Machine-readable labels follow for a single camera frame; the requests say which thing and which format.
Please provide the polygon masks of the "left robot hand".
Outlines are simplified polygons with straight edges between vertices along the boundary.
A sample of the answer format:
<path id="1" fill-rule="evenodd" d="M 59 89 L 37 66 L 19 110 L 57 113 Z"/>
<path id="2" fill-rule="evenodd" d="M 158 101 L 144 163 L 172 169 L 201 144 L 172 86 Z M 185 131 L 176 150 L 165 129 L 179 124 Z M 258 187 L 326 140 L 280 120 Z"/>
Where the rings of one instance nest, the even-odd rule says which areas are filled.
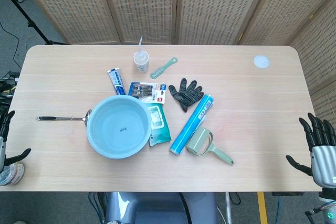
<path id="1" fill-rule="evenodd" d="M 14 114 L 15 111 L 9 112 L 9 109 L 3 109 L 1 111 L 1 172 L 4 170 L 4 167 L 23 160 L 31 152 L 31 149 L 27 148 L 20 155 L 10 158 L 6 157 L 6 143 L 9 132 L 9 125 Z"/>

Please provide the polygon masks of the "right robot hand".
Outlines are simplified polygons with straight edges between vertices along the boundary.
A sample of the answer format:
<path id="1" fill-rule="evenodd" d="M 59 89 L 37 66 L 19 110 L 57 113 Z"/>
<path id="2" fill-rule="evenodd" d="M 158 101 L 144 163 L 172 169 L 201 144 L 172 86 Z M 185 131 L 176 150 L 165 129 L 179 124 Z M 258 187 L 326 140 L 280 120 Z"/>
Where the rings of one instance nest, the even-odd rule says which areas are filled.
<path id="1" fill-rule="evenodd" d="M 328 120 L 320 120 L 308 113 L 310 124 L 303 118 L 299 122 L 306 135 L 311 165 L 296 162 L 290 155 L 286 160 L 295 169 L 313 178 L 313 181 L 325 189 L 335 189 L 335 129 Z"/>

